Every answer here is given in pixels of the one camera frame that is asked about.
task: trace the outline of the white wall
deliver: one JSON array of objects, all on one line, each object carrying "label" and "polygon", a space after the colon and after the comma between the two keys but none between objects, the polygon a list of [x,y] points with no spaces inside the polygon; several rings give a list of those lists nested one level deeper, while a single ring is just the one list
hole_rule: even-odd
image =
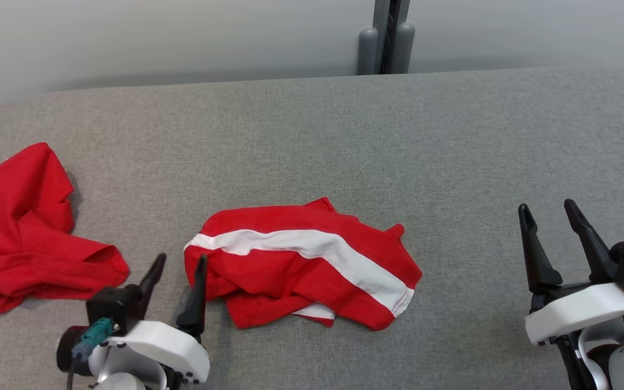
[{"label": "white wall", "polygon": [[94,86],[355,74],[374,0],[0,0],[0,104]]},{"label": "white wall", "polygon": [[623,67],[624,0],[411,0],[409,72]]}]

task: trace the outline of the folded clothing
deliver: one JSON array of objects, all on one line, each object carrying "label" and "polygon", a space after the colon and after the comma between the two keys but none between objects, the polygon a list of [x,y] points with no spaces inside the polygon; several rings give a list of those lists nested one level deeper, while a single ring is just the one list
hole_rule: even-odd
[{"label": "folded clothing", "polygon": [[403,232],[339,214],[327,198],[224,210],[185,246],[184,265],[193,286],[198,259],[208,256],[206,299],[223,297],[238,328],[288,314],[331,326],[337,314],[382,330],[406,310],[423,276]]},{"label": "folded clothing", "polygon": [[88,299],[128,276],[117,248],[69,234],[72,192],[47,144],[0,164],[0,313],[27,296]]}]

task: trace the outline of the gray tabletop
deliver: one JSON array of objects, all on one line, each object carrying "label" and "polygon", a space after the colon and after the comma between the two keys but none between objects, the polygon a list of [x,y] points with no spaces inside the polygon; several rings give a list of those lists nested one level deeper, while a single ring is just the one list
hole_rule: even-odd
[{"label": "gray tabletop", "polygon": [[[283,318],[237,330],[210,303],[201,388],[565,388],[532,346],[517,205],[565,281],[588,270],[562,202],[624,239],[624,71],[515,70],[60,92],[0,108],[0,162],[46,141],[77,192],[75,234],[117,245],[137,282],[168,265],[148,319],[174,321],[184,244],[218,210],[329,197],[401,222],[423,271],[388,329]],[[55,349],[80,301],[0,315],[0,388],[56,390]],[[79,379],[76,388],[89,380]]]}]

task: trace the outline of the red and white striped cloth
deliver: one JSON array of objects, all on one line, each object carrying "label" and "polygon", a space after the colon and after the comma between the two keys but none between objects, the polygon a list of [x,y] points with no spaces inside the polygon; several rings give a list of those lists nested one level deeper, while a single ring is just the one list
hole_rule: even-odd
[{"label": "red and white striped cloth", "polygon": [[304,206],[224,210],[184,248],[190,284],[207,254],[206,298],[224,297],[238,328],[295,314],[331,326],[336,315],[382,330],[403,313],[422,274],[400,237],[336,212]]}]

